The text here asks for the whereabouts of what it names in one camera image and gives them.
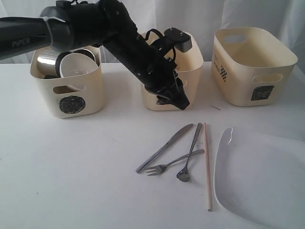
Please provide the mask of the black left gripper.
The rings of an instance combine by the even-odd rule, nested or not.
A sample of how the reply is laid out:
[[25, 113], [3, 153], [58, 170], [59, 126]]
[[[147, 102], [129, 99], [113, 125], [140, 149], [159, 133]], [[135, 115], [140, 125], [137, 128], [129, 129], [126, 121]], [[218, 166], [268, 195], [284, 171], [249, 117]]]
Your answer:
[[173, 39], [157, 39], [148, 46], [147, 61], [144, 67], [144, 77], [141, 82], [151, 94], [157, 95], [158, 105], [174, 105], [180, 110], [185, 110], [190, 102], [183, 92], [183, 84], [175, 71], [173, 57], [165, 57], [178, 41]]

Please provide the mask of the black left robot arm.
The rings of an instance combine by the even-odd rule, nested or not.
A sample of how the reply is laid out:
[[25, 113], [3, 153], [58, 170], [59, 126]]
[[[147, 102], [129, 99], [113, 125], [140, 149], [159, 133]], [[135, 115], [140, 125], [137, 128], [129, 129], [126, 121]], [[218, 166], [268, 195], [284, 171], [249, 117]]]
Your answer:
[[58, 0], [37, 18], [1, 18], [0, 57], [8, 59], [45, 47], [67, 52], [103, 46], [159, 103], [184, 110], [190, 102], [175, 70], [175, 57], [167, 54], [190, 50], [191, 37], [175, 27], [152, 31], [157, 39], [148, 43], [148, 36], [138, 33], [125, 5], [117, 0]]

